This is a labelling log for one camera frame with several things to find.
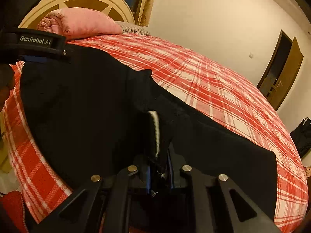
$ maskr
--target silver bolt head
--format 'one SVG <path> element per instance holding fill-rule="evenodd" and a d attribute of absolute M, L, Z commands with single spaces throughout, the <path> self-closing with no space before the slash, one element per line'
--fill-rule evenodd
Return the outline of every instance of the silver bolt head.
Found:
<path fill-rule="evenodd" d="M 227 181 L 228 176 L 226 174 L 220 174 L 220 175 L 218 175 L 218 179 L 221 181 Z"/>
<path fill-rule="evenodd" d="M 100 181 L 100 176 L 97 175 L 97 174 L 93 175 L 93 176 L 91 177 L 91 181 L 93 181 L 93 182 L 98 182 L 98 181 Z"/>
<path fill-rule="evenodd" d="M 128 167 L 129 172 L 136 172 L 137 171 L 137 166 L 129 166 Z"/>
<path fill-rule="evenodd" d="M 192 170 L 192 167 L 191 166 L 188 166 L 188 165 L 184 165 L 182 167 L 182 169 L 185 171 L 185 172 L 190 172 Z"/>

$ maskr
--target plaid pattern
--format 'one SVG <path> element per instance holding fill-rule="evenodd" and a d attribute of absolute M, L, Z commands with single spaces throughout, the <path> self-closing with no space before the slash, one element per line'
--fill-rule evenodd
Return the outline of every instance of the plaid pattern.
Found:
<path fill-rule="evenodd" d="M 274 222 L 283 232 L 291 232 L 299 225 L 308 203 L 300 157 L 278 114 L 249 81 L 192 50 L 152 36 L 126 33 L 70 43 L 102 49 L 135 70 L 151 69 L 154 80 L 173 95 L 273 151 L 278 172 Z M 45 161 L 27 126 L 20 97 L 22 66 L 22 62 L 13 66 L 16 87 L 3 112 L 10 162 L 23 187 L 26 204 L 40 222 L 71 190 Z"/>

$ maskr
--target hand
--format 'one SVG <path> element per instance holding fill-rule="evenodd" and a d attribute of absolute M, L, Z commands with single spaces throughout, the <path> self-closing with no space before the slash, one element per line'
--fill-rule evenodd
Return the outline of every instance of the hand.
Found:
<path fill-rule="evenodd" d="M 9 65 L 0 65 L 0 78 L 1 78 L 1 83 L 5 83 L 5 81 L 8 81 L 5 86 L 2 86 L 0 89 L 0 111 L 2 111 L 4 107 L 4 102 L 9 98 L 10 96 L 10 91 L 14 89 L 15 87 L 15 77 L 14 77 L 14 71 Z"/>

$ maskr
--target printed logo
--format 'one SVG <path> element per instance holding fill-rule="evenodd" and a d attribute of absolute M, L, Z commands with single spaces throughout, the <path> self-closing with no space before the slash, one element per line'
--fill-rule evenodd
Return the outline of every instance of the printed logo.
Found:
<path fill-rule="evenodd" d="M 40 36 L 31 36 L 31 35 L 26 35 L 23 34 L 21 35 L 20 39 L 19 39 L 19 43 L 27 43 L 27 44 L 31 44 L 31 45 L 40 45 L 40 46 L 44 46 L 44 47 L 50 47 L 51 43 L 52 43 L 52 38 L 50 37 L 45 37 L 42 38 Z"/>

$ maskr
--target rolled pink blanket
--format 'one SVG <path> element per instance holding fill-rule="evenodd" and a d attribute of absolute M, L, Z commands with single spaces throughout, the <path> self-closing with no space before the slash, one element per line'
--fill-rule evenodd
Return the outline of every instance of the rolled pink blanket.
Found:
<path fill-rule="evenodd" d="M 63 8 L 48 13 L 37 30 L 63 35 L 66 40 L 105 34 L 122 34 L 122 28 L 110 17 L 86 8 Z"/>

